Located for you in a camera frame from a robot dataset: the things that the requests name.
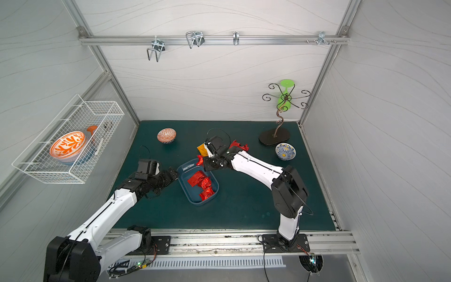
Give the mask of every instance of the black mounting plate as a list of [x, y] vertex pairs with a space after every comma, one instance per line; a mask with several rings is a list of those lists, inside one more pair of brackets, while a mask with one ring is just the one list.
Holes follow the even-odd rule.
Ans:
[[276, 234], [264, 234], [262, 235], [262, 241], [269, 242], [269, 244], [263, 244], [263, 251], [265, 253], [304, 253], [304, 251], [299, 250], [296, 244], [301, 246], [306, 252], [310, 251], [310, 246], [308, 245], [307, 235], [299, 234], [298, 238], [294, 242], [293, 246], [288, 250], [283, 250], [280, 247], [271, 247], [274, 245], [279, 245], [279, 239]]
[[[152, 236], [152, 244], [156, 244], [156, 254], [168, 254], [170, 247], [170, 236]], [[141, 255], [141, 251], [129, 252], [127, 255]]]
[[277, 131], [277, 137], [273, 136], [275, 131], [276, 131], [275, 128], [268, 131], [264, 131], [260, 134], [258, 139], [260, 140], [260, 142], [262, 142], [267, 146], [276, 145], [290, 139], [290, 132], [287, 129], [280, 127], [279, 130]]

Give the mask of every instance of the curly metal stand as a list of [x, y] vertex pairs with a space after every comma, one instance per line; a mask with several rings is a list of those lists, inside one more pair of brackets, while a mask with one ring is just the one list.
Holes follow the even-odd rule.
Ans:
[[[288, 132], [288, 130], [286, 130], [284, 128], [281, 128], [281, 126], [282, 126], [282, 124], [284, 122], [284, 118], [280, 115], [280, 113], [287, 111], [290, 108], [289, 105], [293, 105], [293, 106], [295, 106], [295, 107], [297, 107], [299, 109], [302, 109], [302, 110], [306, 109], [308, 107], [308, 104], [306, 102], [301, 102], [301, 106], [297, 106], [297, 105], [295, 105], [292, 102], [292, 100], [293, 99], [306, 98], [306, 97], [310, 96], [310, 94], [311, 94], [310, 91], [308, 91], [308, 90], [302, 90], [301, 93], [304, 94], [304, 95], [306, 94], [305, 96], [293, 98], [291, 96], [291, 93], [293, 92], [294, 88], [296, 87], [295, 84], [293, 84], [293, 88], [291, 89], [290, 93], [283, 93], [281, 88], [280, 88], [280, 86], [278, 84], [276, 84], [276, 83], [269, 84], [268, 88], [269, 89], [275, 89], [276, 88], [275, 85], [279, 88], [279, 91], [281, 92], [280, 96], [276, 96], [276, 95], [272, 95], [272, 94], [268, 94], [268, 93], [262, 95], [262, 99], [264, 101], [270, 101], [271, 100], [270, 96], [273, 96], [275, 98], [280, 98], [281, 99], [281, 102], [279, 102], [277, 104], [276, 115], [277, 115], [277, 117], [280, 118], [280, 120], [278, 120], [276, 122], [276, 124], [278, 124], [276, 130], [274, 131], [274, 133], [270, 134], [271, 136], [268, 136], [268, 132], [269, 131], [272, 132], [272, 130], [269, 130], [269, 131], [263, 132], [260, 135], [260, 137], [259, 137], [260, 142], [262, 142], [265, 145], [274, 145], [274, 144], [286, 141], [286, 140], [288, 140], [290, 138], [290, 133]], [[281, 133], [281, 136], [277, 136], [277, 132], [279, 131], [279, 129], [283, 131]]]

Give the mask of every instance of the white wire basket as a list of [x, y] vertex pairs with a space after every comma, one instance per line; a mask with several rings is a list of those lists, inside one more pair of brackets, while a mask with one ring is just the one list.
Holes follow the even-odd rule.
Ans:
[[[12, 165], [43, 183], [84, 184], [124, 116], [115, 101], [84, 101], [76, 95], [52, 122], [16, 158]], [[50, 147], [61, 136], [96, 125], [72, 164], [64, 164], [50, 155]]]

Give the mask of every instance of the red candy wrapper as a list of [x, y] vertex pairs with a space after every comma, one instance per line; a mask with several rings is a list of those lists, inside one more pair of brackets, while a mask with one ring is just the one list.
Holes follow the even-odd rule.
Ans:
[[188, 179], [188, 183], [191, 185], [191, 187], [194, 187], [200, 182], [202, 182], [202, 180], [204, 180], [205, 177], [206, 175], [205, 173], [203, 173], [203, 171], [198, 171], [192, 177], [190, 177], [190, 179]]
[[209, 197], [213, 196], [215, 192], [213, 192], [211, 186], [204, 190], [202, 193], [199, 194], [200, 198], [202, 199], [202, 201], [205, 201], [206, 199], [208, 199]]
[[206, 190], [206, 189], [208, 189], [208, 188], [210, 188], [212, 186], [212, 181], [207, 176], [198, 184], [198, 186], [200, 188], [202, 188], [202, 190]]
[[241, 148], [241, 149], [243, 149], [244, 151], [249, 151], [249, 147], [248, 147], [248, 145], [246, 144], [246, 145], [244, 145], [244, 146], [241, 146], [241, 144], [240, 143], [238, 143], [237, 141], [236, 141], [236, 139], [235, 140], [233, 140], [233, 142], [232, 142], [232, 144], [230, 144], [230, 147], [229, 147], [229, 149], [230, 148], [232, 148], [233, 146], [237, 146], [237, 147], [239, 147], [239, 148]]
[[196, 163], [196, 166], [203, 166], [203, 157], [202, 155], [198, 155], [199, 161]]

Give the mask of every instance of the white robotic arm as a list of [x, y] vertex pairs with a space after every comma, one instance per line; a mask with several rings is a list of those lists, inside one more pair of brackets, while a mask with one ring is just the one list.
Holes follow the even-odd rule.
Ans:
[[161, 190], [177, 180], [172, 168], [159, 170], [155, 160], [141, 159], [138, 171], [86, 222], [67, 237], [55, 237], [47, 246], [44, 281], [95, 282], [100, 273], [117, 259], [136, 249], [147, 253], [152, 248], [150, 229], [131, 227], [123, 235], [99, 247], [107, 232], [122, 215], [146, 193]]
[[268, 164], [236, 146], [228, 148], [217, 136], [204, 145], [208, 152], [208, 157], [203, 158], [205, 170], [231, 168], [257, 179], [271, 190], [274, 206], [281, 213], [280, 244], [291, 247], [299, 233], [299, 217], [308, 196], [297, 170], [292, 166], [283, 168]]

